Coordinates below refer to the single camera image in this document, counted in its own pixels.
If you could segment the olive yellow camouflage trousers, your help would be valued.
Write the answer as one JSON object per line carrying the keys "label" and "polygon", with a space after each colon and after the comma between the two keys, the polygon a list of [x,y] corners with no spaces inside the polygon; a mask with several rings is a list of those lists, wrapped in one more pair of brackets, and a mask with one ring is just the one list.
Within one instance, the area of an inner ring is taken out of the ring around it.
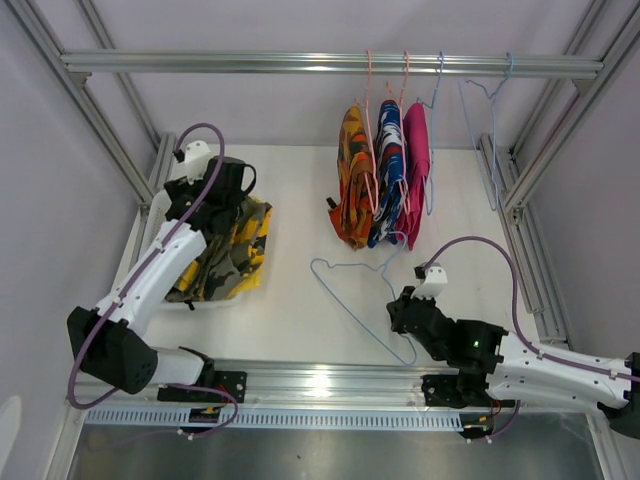
{"label": "olive yellow camouflage trousers", "polygon": [[228,301],[259,287],[272,212],[270,203],[254,196],[245,198],[230,230],[208,242],[176,280],[165,301],[193,307]]}

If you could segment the blue hanger of camouflage trousers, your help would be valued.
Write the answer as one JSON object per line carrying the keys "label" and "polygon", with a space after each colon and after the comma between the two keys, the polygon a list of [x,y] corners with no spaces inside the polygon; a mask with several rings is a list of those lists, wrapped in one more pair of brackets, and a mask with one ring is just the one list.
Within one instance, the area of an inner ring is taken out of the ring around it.
{"label": "blue hanger of camouflage trousers", "polygon": [[309,270],[320,287],[337,303],[344,313],[366,336],[389,354],[401,366],[415,366],[417,348],[407,334],[400,335],[400,343],[407,351],[396,350],[394,340],[379,329],[377,321],[384,319],[387,300],[398,298],[397,289],[388,278],[392,262],[408,247],[408,237],[400,231],[392,231],[400,239],[391,245],[391,251],[377,264],[366,262],[330,262],[315,257],[309,262]]}

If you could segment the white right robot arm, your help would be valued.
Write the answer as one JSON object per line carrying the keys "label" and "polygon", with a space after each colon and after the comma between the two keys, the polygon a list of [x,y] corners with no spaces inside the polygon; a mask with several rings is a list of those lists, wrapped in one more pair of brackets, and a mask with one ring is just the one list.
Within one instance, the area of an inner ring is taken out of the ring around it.
{"label": "white right robot arm", "polygon": [[454,320],[412,287],[386,309],[393,332],[411,336],[453,370],[423,376],[427,405],[464,409],[498,402],[600,412],[614,432],[638,438],[638,353],[625,359],[588,356],[480,320]]}

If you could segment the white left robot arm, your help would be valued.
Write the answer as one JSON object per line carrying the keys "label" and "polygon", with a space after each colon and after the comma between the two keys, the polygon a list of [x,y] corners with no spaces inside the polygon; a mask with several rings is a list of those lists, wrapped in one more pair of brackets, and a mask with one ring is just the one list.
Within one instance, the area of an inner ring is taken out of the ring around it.
{"label": "white left robot arm", "polygon": [[133,269],[93,308],[67,319],[74,364],[67,396],[80,373],[112,392],[137,394],[149,385],[181,388],[203,401],[215,389],[214,362],[187,347],[152,347],[144,340],[159,306],[224,302],[261,283],[272,207],[244,181],[255,167],[233,157],[203,155],[199,167],[169,181],[171,200],[156,237]]}

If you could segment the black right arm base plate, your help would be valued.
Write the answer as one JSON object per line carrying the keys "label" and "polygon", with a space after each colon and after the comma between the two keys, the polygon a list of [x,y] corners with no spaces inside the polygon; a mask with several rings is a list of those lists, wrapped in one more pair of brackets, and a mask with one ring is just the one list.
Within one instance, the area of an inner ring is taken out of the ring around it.
{"label": "black right arm base plate", "polygon": [[427,406],[464,409],[489,407],[495,399],[488,394],[486,375],[433,374],[422,376],[421,390]]}

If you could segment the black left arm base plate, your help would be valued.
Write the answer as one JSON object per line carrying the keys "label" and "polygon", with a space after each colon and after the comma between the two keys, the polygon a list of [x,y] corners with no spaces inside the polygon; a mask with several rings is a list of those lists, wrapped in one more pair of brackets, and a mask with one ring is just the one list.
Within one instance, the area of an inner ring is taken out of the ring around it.
{"label": "black left arm base plate", "polygon": [[224,392],[242,404],[245,399],[248,374],[244,371],[216,371],[208,378],[199,379],[196,385],[207,391],[193,387],[181,389],[172,386],[160,388],[157,400],[173,403],[229,403],[230,400],[218,394]]}

